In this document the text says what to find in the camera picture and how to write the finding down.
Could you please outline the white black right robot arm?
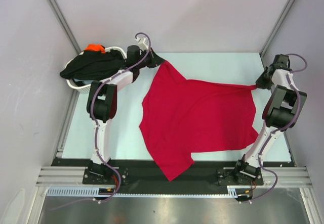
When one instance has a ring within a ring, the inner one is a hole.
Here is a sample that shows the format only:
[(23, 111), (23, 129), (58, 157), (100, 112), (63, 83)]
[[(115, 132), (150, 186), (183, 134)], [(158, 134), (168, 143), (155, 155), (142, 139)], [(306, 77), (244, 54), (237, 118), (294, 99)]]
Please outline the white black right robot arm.
[(296, 124), (307, 93), (297, 88), (293, 75), (307, 66), (305, 58), (298, 54), (279, 54), (256, 80), (257, 88), (274, 89), (263, 110), (263, 126), (256, 141), (236, 163), (233, 177), (237, 183), (246, 184), (252, 177), (257, 178), (264, 156), (275, 140)]

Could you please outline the red t shirt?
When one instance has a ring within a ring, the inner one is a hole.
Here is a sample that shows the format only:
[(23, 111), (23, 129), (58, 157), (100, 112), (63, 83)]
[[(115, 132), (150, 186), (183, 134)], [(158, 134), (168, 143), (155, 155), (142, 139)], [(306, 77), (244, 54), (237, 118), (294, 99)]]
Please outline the red t shirt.
[(194, 163), (193, 153), (241, 150), (256, 140), (255, 89), (186, 79), (169, 62), (160, 65), (143, 99), (139, 127), (169, 181)]

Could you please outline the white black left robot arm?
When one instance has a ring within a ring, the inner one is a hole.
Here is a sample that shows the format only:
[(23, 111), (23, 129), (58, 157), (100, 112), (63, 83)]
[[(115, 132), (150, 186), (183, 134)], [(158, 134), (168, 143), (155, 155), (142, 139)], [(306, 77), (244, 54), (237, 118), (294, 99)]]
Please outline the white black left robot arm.
[(106, 165), (110, 160), (108, 133), (117, 112), (117, 93), (138, 78), (142, 68), (156, 68), (166, 60), (151, 47), (144, 32), (135, 35), (136, 45), (129, 46), (125, 64), (114, 75), (103, 81), (93, 81), (87, 102), (87, 112), (93, 122), (94, 150), (90, 163)]

